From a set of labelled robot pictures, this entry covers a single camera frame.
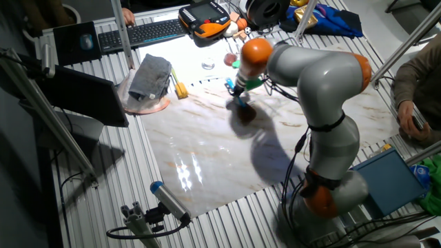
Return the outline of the person hand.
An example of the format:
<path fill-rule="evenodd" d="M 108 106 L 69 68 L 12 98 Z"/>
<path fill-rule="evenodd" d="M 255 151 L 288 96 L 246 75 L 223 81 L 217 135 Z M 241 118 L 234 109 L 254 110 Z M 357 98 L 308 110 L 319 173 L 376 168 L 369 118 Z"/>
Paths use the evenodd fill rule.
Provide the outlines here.
<path fill-rule="evenodd" d="M 126 26 L 135 25 L 135 17 L 131 10 L 127 8 L 122 8 L 123 18 Z"/>
<path fill-rule="evenodd" d="M 400 121 L 400 127 L 404 133 L 408 134 L 410 137 L 418 141 L 425 141 L 431 133 L 430 126 L 427 122 L 422 126 L 421 130 L 415 126 L 413 123 L 413 107 L 413 102 L 409 100 L 403 101 L 399 104 L 398 119 Z"/>

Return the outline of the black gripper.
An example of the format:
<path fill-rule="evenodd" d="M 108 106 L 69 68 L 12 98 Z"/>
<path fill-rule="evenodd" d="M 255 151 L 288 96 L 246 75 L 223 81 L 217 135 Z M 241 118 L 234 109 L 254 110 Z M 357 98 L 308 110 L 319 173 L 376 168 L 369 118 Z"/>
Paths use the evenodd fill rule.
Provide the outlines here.
<path fill-rule="evenodd" d="M 237 96 L 237 98 L 238 99 L 241 99 L 242 98 L 242 96 L 241 96 L 241 94 L 244 92 L 244 88 L 243 87 L 241 87 L 241 86 L 239 86 L 239 85 L 236 85 L 235 87 L 234 87 L 234 89 L 233 89 L 233 91 L 232 92 L 229 92 L 230 93 L 230 95 L 234 98 L 235 97 L 235 95 L 238 95 Z"/>

